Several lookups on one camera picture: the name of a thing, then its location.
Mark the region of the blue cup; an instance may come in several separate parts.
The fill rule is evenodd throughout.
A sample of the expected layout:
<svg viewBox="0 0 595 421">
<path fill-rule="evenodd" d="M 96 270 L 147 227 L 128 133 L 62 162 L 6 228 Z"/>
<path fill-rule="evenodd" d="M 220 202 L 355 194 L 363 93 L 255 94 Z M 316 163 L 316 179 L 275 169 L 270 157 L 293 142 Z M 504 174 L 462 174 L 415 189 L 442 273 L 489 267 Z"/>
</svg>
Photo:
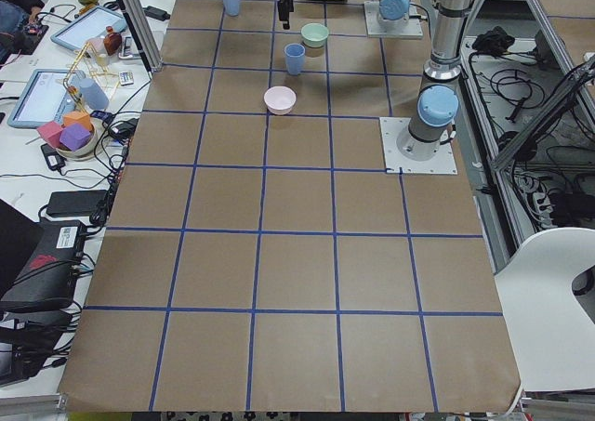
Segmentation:
<svg viewBox="0 0 595 421">
<path fill-rule="evenodd" d="M 240 13 L 241 0 L 222 0 L 224 12 L 231 17 L 236 17 Z"/>
<path fill-rule="evenodd" d="M 305 54 L 305 46 L 302 44 L 293 43 L 284 47 L 285 68 L 290 75 L 301 74 L 305 63 Z"/>
</svg>

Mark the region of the green bowl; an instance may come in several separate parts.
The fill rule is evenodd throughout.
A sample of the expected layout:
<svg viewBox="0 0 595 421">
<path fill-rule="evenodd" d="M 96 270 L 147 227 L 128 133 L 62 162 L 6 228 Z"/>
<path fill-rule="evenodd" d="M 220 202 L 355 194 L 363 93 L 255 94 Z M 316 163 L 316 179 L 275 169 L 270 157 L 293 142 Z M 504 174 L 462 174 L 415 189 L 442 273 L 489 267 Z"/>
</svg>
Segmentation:
<svg viewBox="0 0 595 421">
<path fill-rule="evenodd" d="M 329 30 L 321 23 L 311 22 L 301 28 L 300 35 L 305 46 L 320 48 L 325 46 L 329 36 Z"/>
</svg>

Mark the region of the brown glass bottle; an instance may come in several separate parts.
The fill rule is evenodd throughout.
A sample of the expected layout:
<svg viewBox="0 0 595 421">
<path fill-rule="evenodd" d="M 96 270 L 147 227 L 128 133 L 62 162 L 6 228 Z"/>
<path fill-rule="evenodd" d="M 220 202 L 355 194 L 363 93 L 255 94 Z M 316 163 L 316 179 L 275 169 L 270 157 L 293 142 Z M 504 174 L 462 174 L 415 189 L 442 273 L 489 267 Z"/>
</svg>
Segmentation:
<svg viewBox="0 0 595 421">
<path fill-rule="evenodd" d="M 108 56 L 116 54 L 123 43 L 122 35 L 112 26 L 106 27 L 106 34 L 103 38 L 103 45 Z"/>
</svg>

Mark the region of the far tablet in blue case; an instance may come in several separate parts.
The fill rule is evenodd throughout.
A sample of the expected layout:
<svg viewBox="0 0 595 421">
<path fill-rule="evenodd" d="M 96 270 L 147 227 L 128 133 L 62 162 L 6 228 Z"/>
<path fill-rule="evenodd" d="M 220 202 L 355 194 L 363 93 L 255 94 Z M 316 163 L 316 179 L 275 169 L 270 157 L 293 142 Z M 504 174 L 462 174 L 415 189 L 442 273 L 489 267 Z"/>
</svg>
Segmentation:
<svg viewBox="0 0 595 421">
<path fill-rule="evenodd" d="M 127 28 L 127 23 L 118 12 L 101 6 L 92 7 L 86 14 L 54 33 L 50 39 L 69 50 L 79 50 L 87 40 L 104 36 L 108 27 L 120 33 Z"/>
</svg>

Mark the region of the wooden balance toy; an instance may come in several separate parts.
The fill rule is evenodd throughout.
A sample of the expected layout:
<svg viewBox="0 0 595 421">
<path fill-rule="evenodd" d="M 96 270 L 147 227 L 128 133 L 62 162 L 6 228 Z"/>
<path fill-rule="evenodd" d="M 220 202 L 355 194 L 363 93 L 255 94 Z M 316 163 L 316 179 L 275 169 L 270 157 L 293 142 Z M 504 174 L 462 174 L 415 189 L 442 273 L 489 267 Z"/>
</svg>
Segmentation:
<svg viewBox="0 0 595 421">
<path fill-rule="evenodd" d="M 98 52 L 88 41 L 75 52 L 75 59 L 62 79 L 62 85 L 75 104 L 77 110 L 93 111 L 85 102 L 80 90 L 80 80 L 93 78 L 110 100 L 119 86 L 118 74 L 109 67 L 110 58 Z"/>
</svg>

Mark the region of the black cloth bundle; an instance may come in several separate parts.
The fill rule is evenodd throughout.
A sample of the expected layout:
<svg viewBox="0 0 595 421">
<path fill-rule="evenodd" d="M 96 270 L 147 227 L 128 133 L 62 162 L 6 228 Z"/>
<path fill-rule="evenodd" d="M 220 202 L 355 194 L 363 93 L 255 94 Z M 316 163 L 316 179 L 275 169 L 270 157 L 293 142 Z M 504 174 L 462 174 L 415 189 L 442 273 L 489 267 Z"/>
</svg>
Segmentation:
<svg viewBox="0 0 595 421">
<path fill-rule="evenodd" d="M 508 52 L 515 43 L 515 38 L 509 35 L 502 27 L 496 26 L 492 30 L 478 35 L 472 48 L 481 54 L 501 56 Z"/>
</svg>

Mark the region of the light blue bottle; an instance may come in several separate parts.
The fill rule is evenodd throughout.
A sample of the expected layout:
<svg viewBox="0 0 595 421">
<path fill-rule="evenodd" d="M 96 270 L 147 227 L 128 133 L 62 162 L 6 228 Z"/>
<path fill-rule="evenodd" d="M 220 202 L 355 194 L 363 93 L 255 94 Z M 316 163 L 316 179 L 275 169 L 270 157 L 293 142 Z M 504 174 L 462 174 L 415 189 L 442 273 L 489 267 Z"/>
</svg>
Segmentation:
<svg viewBox="0 0 595 421">
<path fill-rule="evenodd" d="M 80 90 L 86 105 L 93 111 L 105 110 L 109 105 L 109 99 L 93 79 L 86 77 L 80 80 Z"/>
</svg>

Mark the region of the orange foam cube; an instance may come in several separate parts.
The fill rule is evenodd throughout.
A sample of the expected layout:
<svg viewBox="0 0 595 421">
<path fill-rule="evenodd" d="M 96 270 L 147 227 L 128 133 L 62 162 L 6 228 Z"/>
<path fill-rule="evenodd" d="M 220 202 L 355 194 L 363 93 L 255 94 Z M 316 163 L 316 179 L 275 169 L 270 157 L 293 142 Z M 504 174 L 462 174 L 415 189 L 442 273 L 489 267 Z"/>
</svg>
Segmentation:
<svg viewBox="0 0 595 421">
<path fill-rule="evenodd" d="M 63 127 L 68 127 L 68 126 L 71 126 L 74 124 L 81 125 L 89 132 L 91 132 L 93 130 L 93 125 L 91 123 L 91 117 L 87 112 L 72 111 L 72 112 L 67 112 L 62 116 L 62 126 Z"/>
</svg>

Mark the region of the purple foam cube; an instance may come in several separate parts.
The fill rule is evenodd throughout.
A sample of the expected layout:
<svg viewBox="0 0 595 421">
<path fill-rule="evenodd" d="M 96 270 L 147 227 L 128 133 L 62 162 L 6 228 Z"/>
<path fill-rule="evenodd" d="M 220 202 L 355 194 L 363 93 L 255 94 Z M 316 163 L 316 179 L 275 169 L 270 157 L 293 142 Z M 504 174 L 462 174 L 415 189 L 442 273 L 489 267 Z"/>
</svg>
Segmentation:
<svg viewBox="0 0 595 421">
<path fill-rule="evenodd" d="M 80 123 L 65 126 L 60 134 L 59 143 L 69 151 L 77 151 L 90 140 L 92 133 Z"/>
</svg>

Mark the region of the near tablet in blue case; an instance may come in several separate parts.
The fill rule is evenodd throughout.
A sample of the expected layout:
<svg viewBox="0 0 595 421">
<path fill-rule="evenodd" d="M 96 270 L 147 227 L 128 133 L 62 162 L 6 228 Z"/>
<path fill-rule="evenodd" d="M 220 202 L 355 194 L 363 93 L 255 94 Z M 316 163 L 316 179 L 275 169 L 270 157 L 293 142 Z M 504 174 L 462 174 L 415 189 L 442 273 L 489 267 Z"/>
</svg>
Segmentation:
<svg viewBox="0 0 595 421">
<path fill-rule="evenodd" d="M 34 70 L 7 124 L 15 128 L 37 128 L 47 122 L 62 123 L 65 113 L 76 103 L 63 86 L 67 70 Z"/>
</svg>

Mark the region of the pink foam cube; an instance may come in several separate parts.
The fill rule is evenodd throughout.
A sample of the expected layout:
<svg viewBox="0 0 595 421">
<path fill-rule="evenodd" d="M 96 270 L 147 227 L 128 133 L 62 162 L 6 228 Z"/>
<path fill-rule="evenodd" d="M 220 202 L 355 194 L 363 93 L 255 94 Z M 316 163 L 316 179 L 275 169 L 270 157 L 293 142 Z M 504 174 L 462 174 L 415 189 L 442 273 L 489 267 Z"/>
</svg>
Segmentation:
<svg viewBox="0 0 595 421">
<path fill-rule="evenodd" d="M 61 124 L 55 121 L 47 122 L 37 128 L 40 138 L 53 149 L 60 146 L 60 137 L 63 131 Z"/>
</svg>

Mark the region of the black laptop charger brick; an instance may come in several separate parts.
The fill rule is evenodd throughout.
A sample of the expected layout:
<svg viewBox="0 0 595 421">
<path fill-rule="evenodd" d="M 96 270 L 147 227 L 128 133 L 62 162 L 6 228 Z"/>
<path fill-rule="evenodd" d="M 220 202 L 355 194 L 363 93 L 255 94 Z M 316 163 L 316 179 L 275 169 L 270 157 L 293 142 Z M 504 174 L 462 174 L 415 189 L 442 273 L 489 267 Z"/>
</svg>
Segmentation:
<svg viewBox="0 0 595 421">
<path fill-rule="evenodd" d="M 50 171 L 60 171 L 65 166 L 65 158 L 47 143 L 43 144 L 40 150 Z"/>
</svg>

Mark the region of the black power adapter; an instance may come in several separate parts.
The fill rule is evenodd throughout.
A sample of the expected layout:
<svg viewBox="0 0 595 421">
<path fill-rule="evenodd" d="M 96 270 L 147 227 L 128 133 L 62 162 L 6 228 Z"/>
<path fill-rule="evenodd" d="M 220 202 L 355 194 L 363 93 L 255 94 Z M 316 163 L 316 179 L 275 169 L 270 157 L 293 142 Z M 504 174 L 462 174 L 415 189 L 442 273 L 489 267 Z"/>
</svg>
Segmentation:
<svg viewBox="0 0 595 421">
<path fill-rule="evenodd" d="M 106 190 L 54 191 L 46 208 L 50 217 L 88 217 L 106 196 Z"/>
</svg>

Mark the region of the aluminium frame post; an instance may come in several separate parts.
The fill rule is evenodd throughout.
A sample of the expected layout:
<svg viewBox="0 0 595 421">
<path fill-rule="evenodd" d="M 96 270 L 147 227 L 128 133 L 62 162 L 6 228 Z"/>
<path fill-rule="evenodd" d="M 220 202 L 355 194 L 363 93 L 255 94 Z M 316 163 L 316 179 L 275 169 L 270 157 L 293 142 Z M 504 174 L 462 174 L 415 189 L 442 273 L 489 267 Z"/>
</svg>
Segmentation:
<svg viewBox="0 0 595 421">
<path fill-rule="evenodd" d="M 160 72 L 163 61 L 140 0 L 116 0 L 147 72 Z"/>
</svg>

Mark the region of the right aluminium frame strut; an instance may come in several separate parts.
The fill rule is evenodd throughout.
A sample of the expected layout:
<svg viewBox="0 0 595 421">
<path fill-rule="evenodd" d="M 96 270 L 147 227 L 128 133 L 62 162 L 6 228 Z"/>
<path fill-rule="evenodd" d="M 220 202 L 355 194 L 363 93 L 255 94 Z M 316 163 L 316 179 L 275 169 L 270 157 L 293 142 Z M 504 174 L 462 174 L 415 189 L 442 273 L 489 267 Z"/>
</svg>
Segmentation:
<svg viewBox="0 0 595 421">
<path fill-rule="evenodd" d="M 594 56 L 574 67 L 560 81 L 540 112 L 520 131 L 497 157 L 491 162 L 495 172 L 502 171 L 515 158 L 525 151 L 530 142 L 535 142 L 554 122 L 569 111 L 576 102 L 585 84 L 594 79 Z"/>
</svg>

